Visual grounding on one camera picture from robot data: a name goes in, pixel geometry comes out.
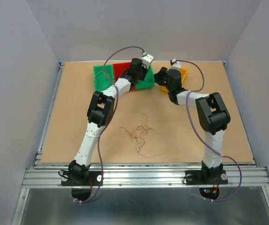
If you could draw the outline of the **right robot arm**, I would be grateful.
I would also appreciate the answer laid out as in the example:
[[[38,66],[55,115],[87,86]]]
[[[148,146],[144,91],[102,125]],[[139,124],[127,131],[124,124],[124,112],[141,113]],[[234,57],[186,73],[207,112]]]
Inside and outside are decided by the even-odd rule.
[[[205,132],[205,140],[202,140],[205,153],[201,169],[185,171],[185,183],[197,185],[221,181],[227,184],[227,179],[222,178],[222,175],[226,175],[222,163],[222,143],[231,118],[221,95],[218,92],[200,94],[186,90],[182,87],[181,73],[176,69],[162,67],[154,75],[154,81],[168,90],[172,103],[185,105],[187,112],[190,107],[196,108],[200,126]]]

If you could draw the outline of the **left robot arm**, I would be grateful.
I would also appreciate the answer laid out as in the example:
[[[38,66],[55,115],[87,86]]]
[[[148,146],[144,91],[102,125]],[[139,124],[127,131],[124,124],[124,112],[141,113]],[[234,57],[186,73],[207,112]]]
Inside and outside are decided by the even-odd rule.
[[[130,91],[138,81],[143,81],[149,71],[154,57],[150,54],[141,59],[133,58],[130,67],[104,91],[95,91],[87,111],[88,123],[81,146],[69,164],[67,177],[77,184],[88,181],[92,153],[102,131],[109,125],[114,116],[114,107],[118,98]]]

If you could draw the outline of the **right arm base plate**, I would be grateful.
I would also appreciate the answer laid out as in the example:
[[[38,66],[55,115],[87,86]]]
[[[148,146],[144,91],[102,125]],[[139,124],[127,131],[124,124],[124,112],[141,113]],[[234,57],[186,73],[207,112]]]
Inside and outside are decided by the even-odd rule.
[[[187,170],[183,178],[183,183],[186,185],[226,185],[228,179],[225,180],[221,177],[221,173],[207,174],[201,170]]]

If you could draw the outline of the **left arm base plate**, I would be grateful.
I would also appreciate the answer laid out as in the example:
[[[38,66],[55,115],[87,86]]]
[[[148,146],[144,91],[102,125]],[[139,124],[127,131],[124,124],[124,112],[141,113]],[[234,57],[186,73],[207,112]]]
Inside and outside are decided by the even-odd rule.
[[[60,170],[61,185],[64,187],[91,187],[98,186],[101,182],[101,170],[89,171],[82,178],[71,175],[68,171]]]

